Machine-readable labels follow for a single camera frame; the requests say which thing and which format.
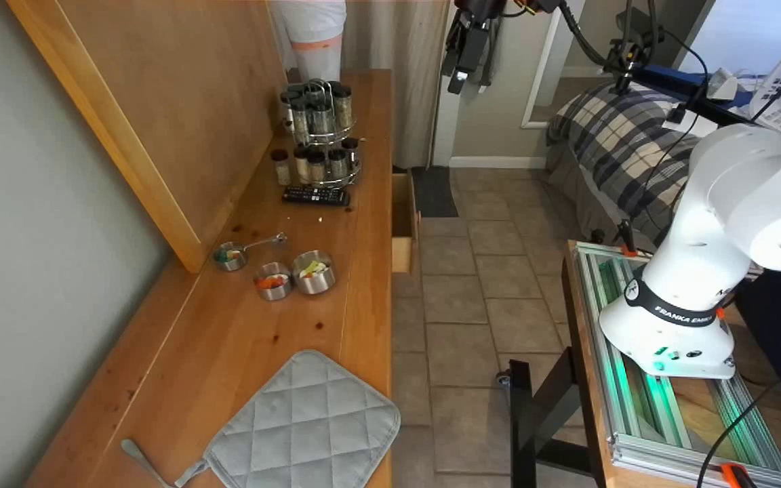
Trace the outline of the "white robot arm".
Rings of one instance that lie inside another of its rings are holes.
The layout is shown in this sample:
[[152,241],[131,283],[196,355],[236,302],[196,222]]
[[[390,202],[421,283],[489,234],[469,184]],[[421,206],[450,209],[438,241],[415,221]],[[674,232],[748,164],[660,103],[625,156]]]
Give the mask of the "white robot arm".
[[644,373],[729,379],[720,320],[751,271],[781,271],[781,133],[747,119],[708,137],[666,126],[648,88],[591,88],[546,126],[548,180],[584,232],[625,228],[652,251],[600,313],[603,336]]

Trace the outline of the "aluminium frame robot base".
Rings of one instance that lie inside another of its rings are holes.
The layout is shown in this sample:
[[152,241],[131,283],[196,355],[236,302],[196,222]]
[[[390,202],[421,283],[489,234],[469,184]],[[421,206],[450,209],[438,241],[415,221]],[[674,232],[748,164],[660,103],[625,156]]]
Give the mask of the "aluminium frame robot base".
[[644,255],[569,241],[564,287],[576,320],[605,481],[617,488],[732,488],[725,465],[758,488],[781,488],[781,448],[741,377],[674,379],[645,375],[600,332],[600,316],[621,297]]

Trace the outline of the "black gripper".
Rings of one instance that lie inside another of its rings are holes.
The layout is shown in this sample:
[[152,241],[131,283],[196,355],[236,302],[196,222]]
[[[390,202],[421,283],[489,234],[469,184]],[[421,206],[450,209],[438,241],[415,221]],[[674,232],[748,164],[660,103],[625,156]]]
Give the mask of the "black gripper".
[[462,96],[468,85],[484,88],[489,80],[489,59],[508,0],[453,0],[453,5],[442,76],[449,80],[449,89]]

